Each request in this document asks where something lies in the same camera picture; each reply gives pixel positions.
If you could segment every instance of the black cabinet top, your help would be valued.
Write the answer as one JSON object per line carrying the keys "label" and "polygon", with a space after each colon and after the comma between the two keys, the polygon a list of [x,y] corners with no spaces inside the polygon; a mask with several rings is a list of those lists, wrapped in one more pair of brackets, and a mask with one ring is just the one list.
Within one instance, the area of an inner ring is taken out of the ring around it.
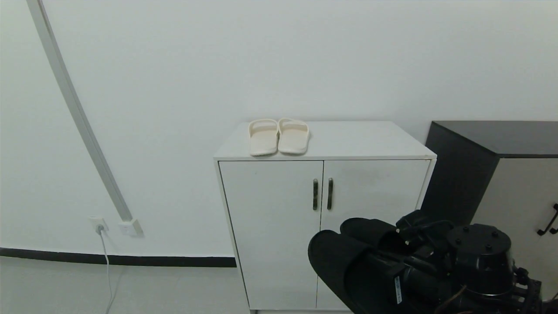
{"label": "black cabinet top", "polygon": [[433,121],[503,158],[558,158],[558,122]]}

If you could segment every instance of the wall socket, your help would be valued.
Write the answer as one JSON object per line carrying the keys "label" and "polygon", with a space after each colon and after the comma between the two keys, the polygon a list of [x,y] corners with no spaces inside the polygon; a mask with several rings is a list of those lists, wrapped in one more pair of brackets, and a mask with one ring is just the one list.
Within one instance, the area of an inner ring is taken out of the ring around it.
{"label": "wall socket", "polygon": [[93,230],[95,230],[95,232],[97,232],[97,226],[98,225],[102,225],[103,228],[104,228],[104,231],[108,231],[108,226],[104,222],[104,219],[102,217],[89,216],[88,220],[89,220],[89,222],[91,222],[91,225],[93,226]]}

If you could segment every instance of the slipper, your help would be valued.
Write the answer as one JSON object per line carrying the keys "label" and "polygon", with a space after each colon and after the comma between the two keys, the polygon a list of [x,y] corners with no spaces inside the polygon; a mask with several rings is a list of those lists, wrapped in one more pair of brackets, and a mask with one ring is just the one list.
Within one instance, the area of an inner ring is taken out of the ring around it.
{"label": "slipper", "polygon": [[308,125],[299,120],[279,120],[279,151],[286,154],[304,154],[308,149],[310,131]]}
{"label": "slipper", "polygon": [[262,156],[277,152],[277,134],[279,126],[273,119],[260,119],[250,122],[250,155]]}

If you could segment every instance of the cabinet handle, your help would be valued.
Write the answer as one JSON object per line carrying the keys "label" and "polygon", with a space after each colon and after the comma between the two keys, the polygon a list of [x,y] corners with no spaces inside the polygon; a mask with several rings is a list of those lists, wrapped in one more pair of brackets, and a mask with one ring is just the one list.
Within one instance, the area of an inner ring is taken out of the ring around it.
{"label": "cabinet handle", "polygon": [[314,179],[314,202],[312,203],[312,209],[318,210],[318,179]]}
{"label": "cabinet handle", "polygon": [[329,178],[328,181],[328,210],[331,210],[331,199],[333,198],[333,178]]}
{"label": "cabinet handle", "polygon": [[551,227],[552,227],[552,224],[554,223],[554,221],[555,221],[556,218],[558,217],[558,204],[554,204],[554,209],[556,210],[556,213],[554,214],[554,217],[550,220],[550,223],[549,223],[548,226],[546,226],[546,229],[544,229],[544,230],[539,229],[539,230],[537,231],[537,234],[538,234],[538,235],[543,236],[543,235],[545,235],[549,230],[550,230],[550,234],[553,234],[553,235],[558,234],[558,229],[551,228]]}

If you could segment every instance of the label sticker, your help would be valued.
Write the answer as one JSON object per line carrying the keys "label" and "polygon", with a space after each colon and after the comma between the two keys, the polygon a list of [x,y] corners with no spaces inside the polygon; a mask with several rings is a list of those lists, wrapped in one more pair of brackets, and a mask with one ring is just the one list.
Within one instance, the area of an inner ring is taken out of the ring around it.
{"label": "label sticker", "polygon": [[397,304],[403,302],[403,296],[401,295],[401,282],[399,276],[395,277],[395,295],[397,296]]}

